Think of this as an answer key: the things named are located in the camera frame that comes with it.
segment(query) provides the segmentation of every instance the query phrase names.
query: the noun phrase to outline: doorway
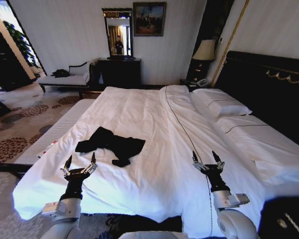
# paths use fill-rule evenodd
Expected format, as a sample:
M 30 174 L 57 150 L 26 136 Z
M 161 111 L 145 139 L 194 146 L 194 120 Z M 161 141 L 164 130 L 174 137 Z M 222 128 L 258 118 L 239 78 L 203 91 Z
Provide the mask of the doorway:
M 10 5 L 5 0 L 0 0 L 0 19 L 3 21 L 5 27 L 7 28 L 34 75 L 37 78 L 45 76 L 45 71 L 35 51 L 33 50 L 32 45 L 27 39 L 17 18 L 13 14 Z

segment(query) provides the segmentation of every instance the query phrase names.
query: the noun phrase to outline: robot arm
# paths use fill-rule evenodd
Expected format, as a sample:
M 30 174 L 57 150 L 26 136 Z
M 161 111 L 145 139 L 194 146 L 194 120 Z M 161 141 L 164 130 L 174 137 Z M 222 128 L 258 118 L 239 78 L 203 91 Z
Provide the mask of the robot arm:
M 95 154 L 92 155 L 91 164 L 86 168 L 69 170 L 72 156 L 65 162 L 61 170 L 68 181 L 65 193 L 60 201 L 45 204 L 42 215 L 53 217 L 54 225 L 41 237 L 41 239 L 79 239 L 81 230 L 78 227 L 81 214 L 82 184 L 97 168 Z
M 257 239 L 257 230 L 253 222 L 243 213 L 230 208 L 239 207 L 249 203 L 246 194 L 230 193 L 229 187 L 223 181 L 220 173 L 223 171 L 225 163 L 214 152 L 213 156 L 217 164 L 202 164 L 198 162 L 193 151 L 194 167 L 205 174 L 211 184 L 211 192 L 214 195 L 214 207 L 217 212 L 217 223 L 227 239 Z

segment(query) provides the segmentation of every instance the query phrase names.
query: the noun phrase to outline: picture frame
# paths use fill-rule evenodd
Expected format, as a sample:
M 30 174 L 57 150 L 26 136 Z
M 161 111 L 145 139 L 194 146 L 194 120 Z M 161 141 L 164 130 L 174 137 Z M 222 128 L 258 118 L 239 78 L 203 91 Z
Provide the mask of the picture frame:
M 134 2 L 134 36 L 163 36 L 166 2 Z

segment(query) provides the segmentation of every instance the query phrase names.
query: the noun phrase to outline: person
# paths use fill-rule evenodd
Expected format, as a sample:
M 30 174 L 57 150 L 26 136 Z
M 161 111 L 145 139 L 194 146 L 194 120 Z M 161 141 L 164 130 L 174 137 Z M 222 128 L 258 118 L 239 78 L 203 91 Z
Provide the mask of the person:
M 116 48 L 116 54 L 122 55 L 123 43 L 121 42 L 121 36 L 118 36 L 117 41 L 115 41 L 115 48 Z

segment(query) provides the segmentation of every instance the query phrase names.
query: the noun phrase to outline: gold headboard trim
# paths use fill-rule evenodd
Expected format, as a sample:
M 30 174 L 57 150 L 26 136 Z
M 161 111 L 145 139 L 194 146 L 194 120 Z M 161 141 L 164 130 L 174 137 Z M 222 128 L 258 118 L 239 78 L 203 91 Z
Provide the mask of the gold headboard trim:
M 276 74 L 274 74 L 274 75 L 270 75 L 270 71 L 269 71 L 269 70 L 266 72 L 266 75 L 267 75 L 268 77 L 270 77 L 270 78 L 275 77 L 275 78 L 277 78 L 277 79 L 280 80 L 280 81 L 287 80 L 288 83 L 290 83 L 290 84 L 299 84 L 299 81 L 293 81 L 293 80 L 291 79 L 291 76 L 280 77 L 279 74 L 280 74 L 280 72 L 278 72 L 278 73 L 276 73 Z

